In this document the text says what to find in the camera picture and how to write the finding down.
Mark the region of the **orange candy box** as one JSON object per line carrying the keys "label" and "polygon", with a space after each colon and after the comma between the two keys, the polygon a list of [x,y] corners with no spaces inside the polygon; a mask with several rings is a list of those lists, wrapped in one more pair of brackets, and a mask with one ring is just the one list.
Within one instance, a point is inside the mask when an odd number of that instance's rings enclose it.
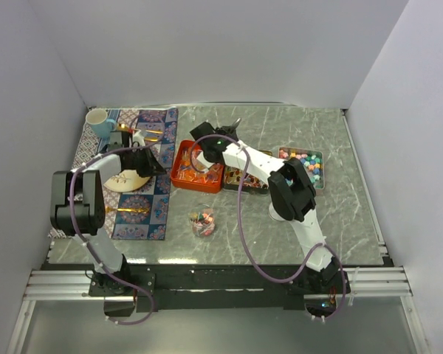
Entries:
{"label": "orange candy box", "polygon": [[194,141],[191,140],[182,140],[179,144],[171,171],[172,184],[186,190],[211,194],[218,193],[222,189],[224,166],[214,164],[203,173],[194,170],[190,164],[191,159],[195,162],[198,170],[202,170],[204,166],[196,160],[202,152],[201,148],[197,145],[193,151],[190,151],[193,144]]}

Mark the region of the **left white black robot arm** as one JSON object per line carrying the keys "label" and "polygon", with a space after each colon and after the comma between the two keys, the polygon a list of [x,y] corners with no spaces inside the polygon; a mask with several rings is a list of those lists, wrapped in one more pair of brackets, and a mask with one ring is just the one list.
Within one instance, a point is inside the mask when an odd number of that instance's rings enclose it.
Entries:
{"label": "left white black robot arm", "polygon": [[131,289],[131,271],[105,230],[106,205],[103,184],[124,170],[141,178],[158,176],[165,169],[151,151],[162,139],[148,138],[149,131],[112,131],[110,142],[80,167],[52,175],[50,221],[54,229],[78,242],[93,261],[93,281],[115,296]]}

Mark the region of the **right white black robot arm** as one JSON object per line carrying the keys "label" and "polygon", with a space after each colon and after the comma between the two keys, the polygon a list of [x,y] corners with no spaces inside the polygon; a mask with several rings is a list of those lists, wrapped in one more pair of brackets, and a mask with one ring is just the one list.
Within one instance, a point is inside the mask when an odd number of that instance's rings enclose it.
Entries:
{"label": "right white black robot arm", "polygon": [[231,126],[214,128],[203,122],[190,131],[195,143],[202,149],[198,159],[205,167],[223,164],[242,171],[241,180],[247,174],[268,184],[271,202],[269,215],[291,225],[304,253],[299,269],[290,277],[278,279],[264,272],[256,263],[247,247],[241,221],[241,195],[237,197],[238,232],[245,254],[253,268],[266,280],[284,284],[296,280],[305,268],[313,271],[309,287],[317,294],[324,294],[333,287],[334,281],[341,281],[341,288],[347,291],[346,275],[339,257],[325,243],[316,212],[316,190],[303,165],[296,158],[283,160],[256,150],[238,139],[236,128],[239,121]]}

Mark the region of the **pink tin of star candies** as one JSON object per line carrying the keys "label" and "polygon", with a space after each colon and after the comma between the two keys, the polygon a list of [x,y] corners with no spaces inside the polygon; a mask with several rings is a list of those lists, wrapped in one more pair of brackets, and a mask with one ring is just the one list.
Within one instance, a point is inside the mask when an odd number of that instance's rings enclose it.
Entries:
{"label": "pink tin of star candies", "polygon": [[309,150],[299,147],[279,147],[278,158],[298,159],[303,165],[317,195],[322,195],[325,189],[325,168],[323,154],[319,150]]}

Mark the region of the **cream ceramic plate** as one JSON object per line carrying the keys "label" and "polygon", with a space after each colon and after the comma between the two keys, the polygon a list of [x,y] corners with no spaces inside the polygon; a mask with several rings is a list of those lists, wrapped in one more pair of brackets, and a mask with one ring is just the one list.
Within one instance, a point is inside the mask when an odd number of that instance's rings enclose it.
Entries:
{"label": "cream ceramic plate", "polygon": [[124,170],[109,178],[103,186],[112,192],[127,193],[143,187],[150,179],[139,176],[136,170]]}

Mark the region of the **dark tin of lollipops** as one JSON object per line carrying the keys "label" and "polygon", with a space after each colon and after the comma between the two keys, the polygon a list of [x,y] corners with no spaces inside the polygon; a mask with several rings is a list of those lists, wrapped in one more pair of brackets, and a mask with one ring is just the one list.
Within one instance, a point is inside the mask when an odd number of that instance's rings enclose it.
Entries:
{"label": "dark tin of lollipops", "polygon": [[[225,190],[237,190],[247,156],[242,149],[236,146],[229,147],[222,156],[225,162],[222,186]],[[253,195],[267,195],[269,186],[261,179],[247,173],[241,190]]]}

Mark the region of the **gold spoon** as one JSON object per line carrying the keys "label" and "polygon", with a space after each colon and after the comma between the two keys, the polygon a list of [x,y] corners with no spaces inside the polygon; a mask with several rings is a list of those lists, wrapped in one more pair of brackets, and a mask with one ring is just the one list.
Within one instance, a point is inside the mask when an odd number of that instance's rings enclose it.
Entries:
{"label": "gold spoon", "polygon": [[[119,131],[128,132],[130,134],[130,141],[131,141],[133,130],[137,129],[137,128],[131,128],[129,125],[119,124],[117,126],[117,129]],[[148,129],[144,129],[144,128],[140,129],[140,130],[144,130],[146,132],[145,143],[146,142],[158,142],[159,140],[161,140],[161,138],[164,134],[163,131],[159,131],[159,130],[148,130]]]}

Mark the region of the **blue white mug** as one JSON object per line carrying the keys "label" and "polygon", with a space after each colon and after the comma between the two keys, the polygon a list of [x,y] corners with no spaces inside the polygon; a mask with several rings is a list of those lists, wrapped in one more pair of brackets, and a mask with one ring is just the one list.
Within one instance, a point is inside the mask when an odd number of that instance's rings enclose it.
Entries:
{"label": "blue white mug", "polygon": [[93,132],[101,139],[108,139],[111,132],[117,126],[117,121],[110,118],[106,110],[102,108],[94,108],[89,111],[86,114],[85,120]]}

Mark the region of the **patterned placemat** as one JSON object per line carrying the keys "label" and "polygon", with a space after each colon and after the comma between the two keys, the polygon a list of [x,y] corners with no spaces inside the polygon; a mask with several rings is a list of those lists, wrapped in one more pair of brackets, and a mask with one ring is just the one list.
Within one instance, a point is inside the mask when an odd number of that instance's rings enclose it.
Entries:
{"label": "patterned placemat", "polygon": [[114,240],[163,240],[168,218],[171,182],[170,172],[176,150],[177,108],[107,109],[109,117],[133,128],[163,131],[159,144],[151,147],[166,174],[153,176],[143,187],[133,192],[112,192],[103,186],[105,205],[113,208],[149,208],[148,213],[110,212],[106,214],[105,229]]}

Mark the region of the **gold fork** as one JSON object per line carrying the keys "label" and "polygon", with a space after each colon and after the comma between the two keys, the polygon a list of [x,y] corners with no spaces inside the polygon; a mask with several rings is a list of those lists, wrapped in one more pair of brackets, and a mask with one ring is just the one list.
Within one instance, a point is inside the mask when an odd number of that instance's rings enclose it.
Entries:
{"label": "gold fork", "polygon": [[106,213],[110,212],[130,212],[130,213],[148,213],[151,210],[149,208],[113,208],[107,206],[105,208]]}

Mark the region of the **clear glass jar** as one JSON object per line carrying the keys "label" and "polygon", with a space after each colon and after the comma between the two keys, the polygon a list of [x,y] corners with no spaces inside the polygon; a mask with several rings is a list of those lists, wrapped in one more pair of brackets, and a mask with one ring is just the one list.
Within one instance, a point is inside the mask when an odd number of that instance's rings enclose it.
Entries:
{"label": "clear glass jar", "polygon": [[198,204],[188,214],[189,225],[196,237],[209,237],[216,228],[213,208]]}

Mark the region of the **clear round jar lid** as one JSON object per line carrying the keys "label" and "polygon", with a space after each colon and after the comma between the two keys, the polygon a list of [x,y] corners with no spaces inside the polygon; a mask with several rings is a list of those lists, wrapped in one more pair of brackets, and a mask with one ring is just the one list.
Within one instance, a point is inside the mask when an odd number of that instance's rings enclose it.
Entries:
{"label": "clear round jar lid", "polygon": [[272,204],[269,205],[268,213],[269,213],[269,216],[275,221],[285,221],[286,220],[285,218],[283,218],[282,216],[280,216],[276,212],[276,210]]}

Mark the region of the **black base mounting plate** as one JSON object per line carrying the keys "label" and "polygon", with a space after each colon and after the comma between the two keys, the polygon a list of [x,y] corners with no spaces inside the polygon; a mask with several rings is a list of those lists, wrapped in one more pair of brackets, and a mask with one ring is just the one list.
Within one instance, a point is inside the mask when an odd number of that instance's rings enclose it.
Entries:
{"label": "black base mounting plate", "polygon": [[282,308],[327,317],[351,292],[347,273],[335,265],[320,273],[305,268],[291,278],[297,269],[296,265],[264,266],[271,277],[288,280],[274,283],[251,265],[130,264],[122,277],[138,290],[93,273],[89,295],[106,299],[108,316],[150,309]]}

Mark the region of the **aluminium rail frame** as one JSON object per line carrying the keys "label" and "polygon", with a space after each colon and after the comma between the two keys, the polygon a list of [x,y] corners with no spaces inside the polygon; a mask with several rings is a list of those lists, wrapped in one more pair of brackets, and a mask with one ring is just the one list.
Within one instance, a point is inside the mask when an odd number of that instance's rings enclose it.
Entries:
{"label": "aluminium rail frame", "polygon": [[[429,353],[430,346],[425,338],[405,270],[402,267],[346,267],[351,287],[347,294],[348,303],[359,298],[398,297],[401,300],[413,344],[418,353]],[[61,265],[58,270],[32,271],[22,297],[18,319],[10,340],[9,352],[18,353],[24,345],[24,339],[30,319],[38,301],[84,301],[104,300],[103,297],[91,297],[91,280],[84,270],[75,270],[70,265]]]}

